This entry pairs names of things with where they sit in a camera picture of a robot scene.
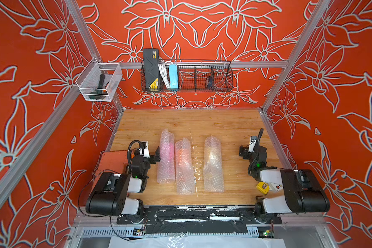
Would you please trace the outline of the bubble orange glass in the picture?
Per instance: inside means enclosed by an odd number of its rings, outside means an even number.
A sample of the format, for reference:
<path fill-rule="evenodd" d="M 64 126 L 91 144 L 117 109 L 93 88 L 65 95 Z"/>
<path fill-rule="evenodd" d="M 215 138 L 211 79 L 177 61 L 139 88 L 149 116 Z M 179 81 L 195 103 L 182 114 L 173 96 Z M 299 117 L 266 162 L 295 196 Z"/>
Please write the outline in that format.
<path fill-rule="evenodd" d="M 195 177 L 192 166 L 191 143 L 183 138 L 175 143 L 176 185 L 179 195 L 192 195 L 195 192 Z"/>

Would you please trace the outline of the clear bubble wrap sheet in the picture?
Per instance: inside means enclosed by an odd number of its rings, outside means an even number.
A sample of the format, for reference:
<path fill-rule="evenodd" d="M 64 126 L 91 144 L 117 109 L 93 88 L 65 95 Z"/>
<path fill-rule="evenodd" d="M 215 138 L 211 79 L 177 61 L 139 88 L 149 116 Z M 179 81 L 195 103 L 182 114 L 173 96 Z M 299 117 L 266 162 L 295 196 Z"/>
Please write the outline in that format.
<path fill-rule="evenodd" d="M 212 135 L 205 139 L 203 174 L 205 191 L 224 192 L 221 142 Z"/>

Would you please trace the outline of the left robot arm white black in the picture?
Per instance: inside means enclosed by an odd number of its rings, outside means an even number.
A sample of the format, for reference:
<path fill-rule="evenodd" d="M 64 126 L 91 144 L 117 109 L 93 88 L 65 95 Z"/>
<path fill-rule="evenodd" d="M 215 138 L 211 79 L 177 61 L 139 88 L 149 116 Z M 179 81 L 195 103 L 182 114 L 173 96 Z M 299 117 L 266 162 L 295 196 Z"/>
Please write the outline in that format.
<path fill-rule="evenodd" d="M 152 164 L 160 161 L 160 148 L 145 157 L 137 149 L 131 152 L 130 163 L 127 151 L 104 153 L 98 166 L 85 209 L 88 214 L 101 216 L 144 217 L 144 205 L 140 199 L 129 197 L 130 193 L 142 193 L 146 189 Z"/>

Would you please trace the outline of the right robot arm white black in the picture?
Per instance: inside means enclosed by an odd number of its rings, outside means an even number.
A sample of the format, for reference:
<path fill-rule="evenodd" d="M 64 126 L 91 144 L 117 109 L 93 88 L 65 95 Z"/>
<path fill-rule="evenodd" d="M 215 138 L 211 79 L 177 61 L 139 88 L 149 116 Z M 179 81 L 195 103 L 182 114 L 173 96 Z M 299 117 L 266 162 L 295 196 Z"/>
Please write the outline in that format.
<path fill-rule="evenodd" d="M 267 149 L 253 150 L 240 146 L 239 156 L 249 161 L 248 174 L 271 189 L 282 190 L 282 196 L 259 199 L 255 217 L 283 213 L 327 212 L 330 201 L 310 169 L 284 169 L 267 165 Z"/>

